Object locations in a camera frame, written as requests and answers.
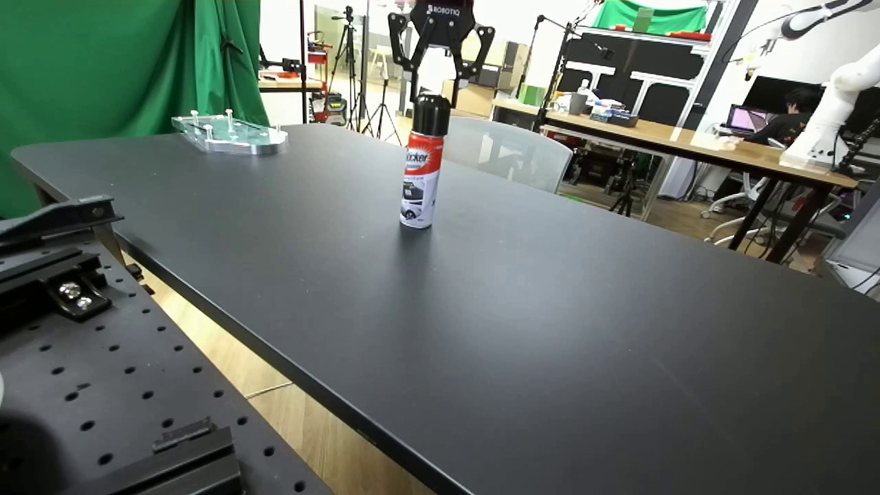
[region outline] table surface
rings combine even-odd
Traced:
[[[529,114],[529,117],[540,114],[540,109],[522,106],[517,100],[495,100],[494,106],[502,111],[516,111],[516,114]],[[784,168],[784,165],[780,165],[782,151],[774,147],[745,143],[738,139],[719,139],[711,133],[690,133],[690,129],[679,129],[679,128],[668,128],[668,124],[657,124],[657,121],[639,121],[635,128],[617,128],[617,124],[595,121],[588,117],[569,117],[569,114],[551,111],[549,124],[564,124],[564,128],[576,128],[576,129],[604,136],[612,140],[627,140],[627,143],[639,143],[639,147],[650,147],[650,148],[661,148],[661,151],[672,151],[672,155],[679,151],[694,161],[744,165],[744,168],[769,172],[769,173],[800,180],[800,183],[830,184],[830,187],[846,187],[846,190],[859,187],[855,180],[843,177],[843,173]]]
[[[126,247],[437,494],[870,494],[880,309],[445,165],[396,221],[406,151],[296,128],[279,157],[177,136],[14,161],[115,197]]]

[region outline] can label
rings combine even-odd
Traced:
[[[434,224],[443,139],[411,136],[401,190],[401,225],[430,228]]]

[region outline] metal bracket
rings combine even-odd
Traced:
[[[111,309],[102,296],[104,286],[100,256],[78,247],[7,263],[0,269],[0,319],[22,324],[55,309],[82,322]]]
[[[29,217],[0,224],[0,250],[34,247],[51,236],[91,232],[121,221],[111,197],[51,205]]]
[[[66,495],[111,494],[206,494],[241,495],[245,491],[243,467],[228,429],[183,440],[175,448],[107,473],[104,478],[66,491]]]

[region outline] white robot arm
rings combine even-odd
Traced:
[[[863,58],[837,70],[830,87],[800,139],[782,155],[789,168],[833,168],[839,129],[847,124],[862,92],[880,82],[880,44]]]

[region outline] green screen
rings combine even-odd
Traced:
[[[267,124],[260,0],[0,0],[0,217],[38,208],[11,148],[157,136],[170,117]]]
[[[631,0],[606,0],[598,29],[613,32],[613,29],[634,29],[639,22],[639,4]],[[664,12],[652,10],[652,22],[648,34],[700,34],[708,25],[708,10],[678,10],[678,12]]]

